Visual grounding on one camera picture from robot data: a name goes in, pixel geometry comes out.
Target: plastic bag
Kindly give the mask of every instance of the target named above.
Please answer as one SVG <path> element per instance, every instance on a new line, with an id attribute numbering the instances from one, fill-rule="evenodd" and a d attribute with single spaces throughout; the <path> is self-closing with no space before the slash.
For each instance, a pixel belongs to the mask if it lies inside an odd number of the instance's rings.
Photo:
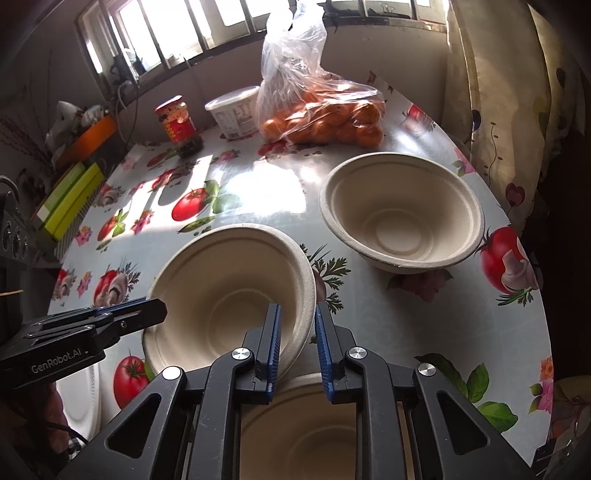
<path id="1" fill-rule="evenodd" d="M 323 13 L 314 0 L 300 0 L 295 15 L 286 8 L 269 16 L 256 124 L 267 142 L 376 147 L 384 137 L 384 99 L 370 86 L 322 69 Z"/>

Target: red label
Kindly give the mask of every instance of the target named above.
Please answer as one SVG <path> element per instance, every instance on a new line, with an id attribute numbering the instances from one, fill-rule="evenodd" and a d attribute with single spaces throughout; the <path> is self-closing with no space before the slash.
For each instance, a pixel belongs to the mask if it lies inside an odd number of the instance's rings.
<path id="1" fill-rule="evenodd" d="M 195 127 L 193 126 L 193 122 L 190 118 L 188 118 L 186 121 L 182 123 L 179 123 L 176 120 L 173 120 L 169 123 L 165 122 L 164 129 L 166 130 L 169 139 L 174 144 L 178 144 L 185 140 L 188 140 L 196 132 Z"/>

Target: clear plastic bag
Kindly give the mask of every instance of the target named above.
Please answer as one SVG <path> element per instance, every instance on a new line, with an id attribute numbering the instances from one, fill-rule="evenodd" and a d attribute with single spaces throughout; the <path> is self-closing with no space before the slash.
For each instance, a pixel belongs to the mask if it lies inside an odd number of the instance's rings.
<path id="1" fill-rule="evenodd" d="M 256 124 L 267 142 L 376 147 L 384 137 L 384 99 L 370 86 L 322 69 L 323 13 L 314 0 L 299 0 L 295 15 L 286 8 L 269 16 Z"/>

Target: vegetable print tablecloth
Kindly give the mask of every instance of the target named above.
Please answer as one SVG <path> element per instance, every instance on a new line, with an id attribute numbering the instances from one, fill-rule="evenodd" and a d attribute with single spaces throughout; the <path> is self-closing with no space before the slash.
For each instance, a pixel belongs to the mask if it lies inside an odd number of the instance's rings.
<path id="1" fill-rule="evenodd" d="M 50 313 L 146 295 L 166 261 L 212 228 L 271 225 L 301 245 L 317 299 L 328 302 L 335 323 L 350 328 L 359 345 L 390 363 L 434 364 L 531 463 L 545 442 L 553 393 L 533 269 L 504 211 L 447 135 L 406 98 L 388 93 L 380 150 L 430 158 L 466 180 L 486 220 L 475 255 L 420 275 L 377 270 L 330 233 L 318 205 L 331 169 L 367 150 L 264 144 L 259 134 L 227 142 L 215 128 L 188 160 L 170 144 L 131 150 L 72 242 Z M 206 271 L 194 275 L 195 282 L 207 281 Z M 288 376 L 318 371 L 316 356 L 308 345 Z M 107 351 L 99 365 L 103 425 L 149 381 L 143 358 L 139 333 Z"/>

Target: silver bolt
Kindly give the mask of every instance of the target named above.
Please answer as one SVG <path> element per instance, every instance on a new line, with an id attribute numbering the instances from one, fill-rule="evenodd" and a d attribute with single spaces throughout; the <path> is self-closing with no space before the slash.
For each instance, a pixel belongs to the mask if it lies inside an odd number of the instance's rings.
<path id="1" fill-rule="evenodd" d="M 235 360 L 246 360 L 251 356 L 251 351 L 248 348 L 240 347 L 232 352 Z"/>
<path id="2" fill-rule="evenodd" d="M 354 346 L 351 350 L 349 350 L 349 356 L 351 358 L 365 358 L 368 355 L 368 351 L 361 347 L 361 346 Z"/>
<path id="3" fill-rule="evenodd" d="M 166 380 L 176 380 L 181 376 L 181 369 L 179 367 L 166 367 L 162 370 L 162 376 Z"/>
<path id="4" fill-rule="evenodd" d="M 431 364 L 420 364 L 418 366 L 418 372 L 421 375 L 425 375 L 425 377 L 432 377 L 433 375 L 435 375 L 436 371 L 437 371 L 437 368 L 435 368 Z"/>

